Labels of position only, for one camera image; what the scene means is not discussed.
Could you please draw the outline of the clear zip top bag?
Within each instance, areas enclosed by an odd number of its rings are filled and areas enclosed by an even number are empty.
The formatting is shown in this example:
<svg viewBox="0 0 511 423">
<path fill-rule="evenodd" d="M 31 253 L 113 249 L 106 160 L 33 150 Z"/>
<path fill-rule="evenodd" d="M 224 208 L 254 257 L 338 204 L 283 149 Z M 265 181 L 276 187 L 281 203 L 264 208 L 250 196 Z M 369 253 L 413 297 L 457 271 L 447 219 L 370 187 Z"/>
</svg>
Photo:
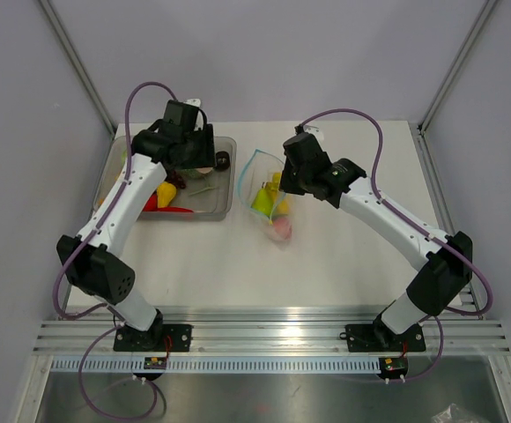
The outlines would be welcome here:
<svg viewBox="0 0 511 423">
<path fill-rule="evenodd" d="M 255 149 L 237 181 L 237 195 L 250 221 L 268 239 L 288 245 L 295 223 L 294 195 L 279 185 L 285 163 L 279 157 Z"/>
</svg>

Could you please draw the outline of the green apple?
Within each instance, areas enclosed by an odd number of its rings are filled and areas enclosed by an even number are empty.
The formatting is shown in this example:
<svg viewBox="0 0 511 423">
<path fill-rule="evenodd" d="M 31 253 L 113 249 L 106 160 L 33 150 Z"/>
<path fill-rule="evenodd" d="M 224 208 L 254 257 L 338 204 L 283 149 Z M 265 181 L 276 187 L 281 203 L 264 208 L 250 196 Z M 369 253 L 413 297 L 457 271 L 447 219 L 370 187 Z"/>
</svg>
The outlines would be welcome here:
<svg viewBox="0 0 511 423">
<path fill-rule="evenodd" d="M 274 200 L 272 195 L 266 188 L 261 188 L 257 191 L 255 198 L 251 204 L 251 208 L 266 216 L 270 216 L 273 210 Z"/>
</svg>

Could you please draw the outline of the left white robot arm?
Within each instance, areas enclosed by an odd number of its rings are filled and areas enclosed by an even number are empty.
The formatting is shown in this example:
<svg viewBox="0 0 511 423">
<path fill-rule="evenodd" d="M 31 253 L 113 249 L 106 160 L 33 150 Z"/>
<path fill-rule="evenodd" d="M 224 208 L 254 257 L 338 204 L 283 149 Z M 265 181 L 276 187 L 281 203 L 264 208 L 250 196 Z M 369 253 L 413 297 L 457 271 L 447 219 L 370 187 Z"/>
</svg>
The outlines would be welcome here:
<svg viewBox="0 0 511 423">
<path fill-rule="evenodd" d="M 100 208 L 75 236 L 56 245 L 69 283 L 121 321 L 115 350 L 152 351 L 168 345 L 163 315 L 135 286 L 121 254 L 147 201 L 170 171 L 213 167 L 213 128 L 195 103 L 170 100 L 161 118 L 126 137 L 123 169 Z"/>
</svg>

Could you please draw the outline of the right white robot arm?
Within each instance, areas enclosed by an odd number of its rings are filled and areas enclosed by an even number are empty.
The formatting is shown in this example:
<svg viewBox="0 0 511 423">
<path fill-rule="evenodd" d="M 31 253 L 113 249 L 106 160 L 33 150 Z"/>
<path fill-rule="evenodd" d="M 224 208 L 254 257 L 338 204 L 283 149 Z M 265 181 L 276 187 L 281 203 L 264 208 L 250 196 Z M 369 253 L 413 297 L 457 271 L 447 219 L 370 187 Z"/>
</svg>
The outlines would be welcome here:
<svg viewBox="0 0 511 423">
<path fill-rule="evenodd" d="M 331 161 L 315 136 L 303 132 L 283 144 L 285 167 L 280 188 L 288 194 L 326 201 L 372 228 L 397 249 L 417 274 L 405 292 L 375 317 L 366 339 L 388 351 L 405 332 L 427 316 L 437 316 L 470 282 L 472 272 L 461 256 L 472 256 L 470 238 L 453 236 L 391 205 L 374 193 L 364 169 L 348 159 Z"/>
</svg>

